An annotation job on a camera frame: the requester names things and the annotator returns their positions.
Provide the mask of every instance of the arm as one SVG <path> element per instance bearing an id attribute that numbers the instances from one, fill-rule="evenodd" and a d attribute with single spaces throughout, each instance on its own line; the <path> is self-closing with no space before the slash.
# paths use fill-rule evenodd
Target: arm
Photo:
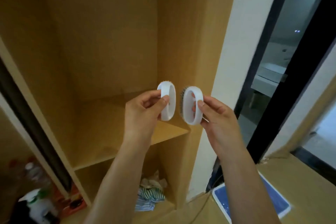
<path id="1" fill-rule="evenodd" d="M 105 175 L 85 224 L 132 222 L 141 171 L 151 137 L 169 96 L 160 90 L 141 94 L 126 104 L 124 140 Z"/>
<path id="2" fill-rule="evenodd" d="M 280 224 L 257 168 L 243 144 L 233 110 L 208 96 L 197 104 L 208 120 L 203 119 L 201 125 L 220 159 L 232 223 Z"/>

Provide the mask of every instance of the blue tray with white border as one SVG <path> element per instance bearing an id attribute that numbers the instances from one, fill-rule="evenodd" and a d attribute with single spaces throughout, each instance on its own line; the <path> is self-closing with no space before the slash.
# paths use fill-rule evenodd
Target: blue tray with white border
<path id="1" fill-rule="evenodd" d="M 266 187 L 269 197 L 272 200 L 275 211 L 281 219 L 287 213 L 289 213 L 289 211 L 291 210 L 291 206 L 288 201 L 276 190 L 276 188 L 272 186 L 272 184 L 268 182 L 268 180 L 266 180 L 266 178 L 261 173 L 259 173 L 259 175 Z M 212 196 L 223 214 L 225 215 L 226 219 L 229 221 L 230 224 L 232 224 L 225 184 L 223 183 L 218 187 L 214 188 L 212 191 Z"/>

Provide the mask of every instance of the white brush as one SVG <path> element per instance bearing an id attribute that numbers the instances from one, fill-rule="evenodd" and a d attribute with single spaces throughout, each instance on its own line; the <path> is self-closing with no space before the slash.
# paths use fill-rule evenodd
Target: white brush
<path id="1" fill-rule="evenodd" d="M 161 97 L 168 95 L 169 103 L 161 112 L 161 120 L 168 121 L 174 116 L 175 107 L 176 107 L 176 91 L 175 86 L 169 81 L 164 81 L 159 84 L 157 87 L 158 90 L 161 90 Z"/>
<path id="2" fill-rule="evenodd" d="M 195 87 L 186 87 L 181 92 L 181 102 L 180 102 L 180 114 L 183 120 L 189 125 L 197 125 L 202 121 L 203 113 L 197 106 L 199 100 L 203 101 L 202 91 Z M 196 104 L 196 111 L 193 112 L 192 108 Z"/>

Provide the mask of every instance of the wire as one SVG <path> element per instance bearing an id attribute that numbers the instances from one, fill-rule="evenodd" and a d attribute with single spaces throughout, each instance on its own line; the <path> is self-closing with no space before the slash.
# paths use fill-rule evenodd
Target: wire
<path id="1" fill-rule="evenodd" d="M 218 182 L 218 180 L 219 180 L 222 176 L 223 176 L 223 174 L 221 174 L 221 175 L 217 178 L 217 180 L 213 183 L 212 188 L 211 188 L 210 191 L 209 191 L 208 198 L 207 198 L 206 201 L 204 202 L 202 208 L 199 210 L 199 212 L 196 214 L 196 216 L 192 219 L 192 221 L 191 221 L 189 224 L 193 224 L 193 223 L 195 222 L 195 220 L 197 219 L 197 217 L 200 215 L 200 213 L 203 211 L 205 205 L 207 204 L 209 198 L 211 197 L 211 192 L 212 192 L 212 190 L 213 190 L 213 187 L 215 186 L 216 182 Z"/>

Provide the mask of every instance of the fingernail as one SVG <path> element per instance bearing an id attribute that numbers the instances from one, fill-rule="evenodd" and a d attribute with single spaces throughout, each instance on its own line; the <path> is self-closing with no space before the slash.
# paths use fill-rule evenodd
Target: fingernail
<path id="1" fill-rule="evenodd" d="M 168 95 L 165 95 L 165 96 L 163 96 L 162 98 L 164 99 L 164 101 L 165 101 L 166 103 L 169 102 L 169 96 L 168 96 Z"/>
<path id="2" fill-rule="evenodd" d="M 203 106 L 203 105 L 204 105 L 204 102 L 203 102 L 202 100 L 199 100 L 199 101 L 197 101 L 197 104 L 198 104 L 199 106 Z"/>

